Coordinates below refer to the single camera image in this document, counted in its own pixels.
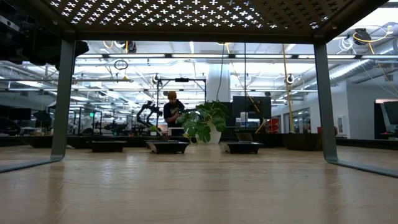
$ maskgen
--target computer screen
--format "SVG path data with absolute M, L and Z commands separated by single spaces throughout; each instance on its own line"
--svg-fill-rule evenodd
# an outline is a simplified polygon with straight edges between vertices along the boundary
M 398 102 L 384 102 L 390 124 L 398 125 Z
M 267 96 L 252 96 L 254 104 L 248 96 L 234 96 L 233 97 L 233 116 L 238 118 L 241 112 L 248 112 L 249 118 L 265 118 L 271 119 L 271 98 Z

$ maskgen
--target man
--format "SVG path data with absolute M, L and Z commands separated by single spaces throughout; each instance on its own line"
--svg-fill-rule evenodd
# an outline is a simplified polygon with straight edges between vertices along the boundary
M 184 105 L 177 99 L 177 94 L 174 91 L 170 91 L 167 94 L 169 102 L 164 105 L 163 114 L 164 119 L 168 127 L 181 127 L 181 124 L 177 124 L 176 120 L 181 116 L 180 111 L 184 110 Z

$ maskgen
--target fluorescent light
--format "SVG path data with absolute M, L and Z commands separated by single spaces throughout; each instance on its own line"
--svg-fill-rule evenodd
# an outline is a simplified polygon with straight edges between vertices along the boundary
M 315 55 L 299 55 L 298 58 L 300 58 L 300 59 L 314 59 Z
M 195 48 L 193 48 L 193 42 L 189 42 L 189 48 L 191 49 L 191 54 L 195 53 Z
M 71 96 L 71 99 L 77 100 L 77 101 L 88 101 L 89 99 L 81 96 Z
M 108 89 L 73 89 L 75 91 L 108 91 Z
M 315 59 L 315 55 L 299 55 L 299 59 Z M 328 59 L 355 58 L 355 55 L 328 55 Z
M 14 89 L 8 89 L 9 91 L 40 91 L 39 89 L 33 89 L 33 88 L 14 88 Z
M 159 58 L 165 57 L 164 54 L 110 54 L 111 58 Z
M 235 55 L 236 58 L 244 58 L 244 55 L 239 54 Z M 246 58 L 283 58 L 284 55 L 264 55 L 264 54 L 249 54 L 246 55 Z M 286 55 L 286 58 L 292 58 L 291 55 Z
M 106 49 L 100 49 L 100 51 L 106 52 L 107 54 L 110 54 L 110 52 Z
M 364 59 L 398 59 L 398 55 L 363 55 Z
M 102 58 L 102 55 L 100 54 L 83 54 L 79 55 L 76 58 Z
M 227 56 L 221 54 L 172 54 L 173 58 L 222 58 Z
M 287 53 L 288 51 L 292 50 L 296 44 L 289 44 L 289 46 L 286 47 L 285 52 Z
M 112 109 L 112 106 L 110 105 L 101 105 L 99 107 L 105 108 L 105 109 Z
M 29 85 L 32 87 L 38 87 L 38 88 L 43 87 L 42 84 L 35 82 L 35 81 L 18 81 L 18 83 L 24 84 L 24 85 Z
M 355 58 L 355 55 L 328 55 L 329 59 L 347 59 Z

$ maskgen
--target metal frame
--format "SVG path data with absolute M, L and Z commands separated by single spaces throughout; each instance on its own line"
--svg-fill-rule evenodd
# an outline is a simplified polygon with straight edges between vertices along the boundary
M 328 70 L 328 58 L 326 52 L 326 43 L 338 34 L 344 32 L 347 28 L 358 22 L 360 19 L 368 15 L 376 8 L 382 6 L 388 0 L 351 0 L 345 7 L 339 10 L 337 14 L 329 18 L 315 33 L 311 35 L 295 35 L 295 34 L 220 34 L 212 33 L 189 33 L 189 32 L 134 32 L 132 30 L 124 30 L 118 32 L 93 32 L 84 30 L 75 30 L 59 13 L 54 11 L 49 5 L 44 4 L 41 0 L 12 0 L 17 7 L 38 22 L 47 27 L 54 34 L 62 36 L 73 36 L 73 39 L 83 40 L 128 40 L 132 36 L 134 40 L 158 40 L 158 41 L 210 41 L 210 42 L 268 42 L 284 44 L 315 44 L 315 65 L 317 69 L 317 85 L 318 99 L 320 105 L 320 116 L 322 124 L 323 152 L 325 160 L 331 164 L 350 167 L 375 174 L 387 175 L 390 177 L 398 177 L 398 170 L 382 169 L 379 167 L 366 166 L 362 164 L 354 164 L 351 162 L 341 161 L 337 156 L 335 131 L 333 124 L 333 110 L 331 101 L 330 79 Z M 65 156 L 67 122 L 69 111 L 69 98 L 71 90 L 71 81 L 74 65 L 74 41 L 63 40 L 60 64 L 60 80 L 58 85 L 58 95 L 56 119 L 54 125 L 54 137 L 52 145 L 52 153 L 49 160 L 26 162 L 13 166 L 2 166 L 0 172 L 7 172 L 17 169 L 23 169 L 41 164 L 61 161 Z M 157 85 L 157 95 L 159 98 L 159 84 Z
M 35 167 L 61 161 L 65 157 L 67 146 L 68 114 L 72 75 L 75 68 L 75 41 L 63 40 L 60 57 L 60 80 L 58 83 L 57 107 L 55 109 L 54 135 L 49 159 L 29 161 L 19 164 L 0 166 L 0 173 Z
M 333 122 L 333 105 L 328 69 L 326 42 L 314 45 L 315 66 L 317 70 L 318 100 L 322 127 L 322 145 L 325 160 L 331 164 L 349 167 L 375 174 L 398 178 L 398 170 L 384 169 L 354 162 L 342 161 L 337 156 L 335 125 Z

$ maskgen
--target duct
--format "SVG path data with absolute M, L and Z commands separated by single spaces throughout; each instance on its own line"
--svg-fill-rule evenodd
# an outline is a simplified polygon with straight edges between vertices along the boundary
M 30 71 L 29 69 L 26 69 L 26 68 L 22 68 L 21 66 L 18 66 L 12 62 L 3 61 L 3 62 L 1 62 L 1 64 L 5 65 L 6 67 L 11 67 L 13 70 L 24 73 L 27 76 L 35 75 L 38 77 L 46 78 L 45 75 Z
M 384 54 L 388 54 L 391 52 L 397 53 L 395 52 L 394 48 L 393 48 L 393 44 L 394 44 L 394 40 L 390 40 L 388 42 L 386 42 L 385 44 L 382 44 L 379 47 L 376 47 L 375 54 L 379 54 L 379 55 L 384 55 Z M 329 72 L 330 74 L 330 80 L 333 82 L 340 82 L 342 80 L 345 80 L 347 78 L 351 78 L 361 72 L 364 72 L 365 70 L 369 70 L 371 68 L 373 68 L 376 64 L 376 61 L 373 59 L 366 59 L 366 60 L 358 60 L 357 62 L 353 62 L 349 65 L 339 65 L 335 68 L 332 68 Z M 317 78 L 313 78 L 310 81 L 307 81 L 306 85 L 300 85 L 298 87 L 296 87 L 296 89 L 309 89 L 309 88 L 314 88 L 317 85 Z

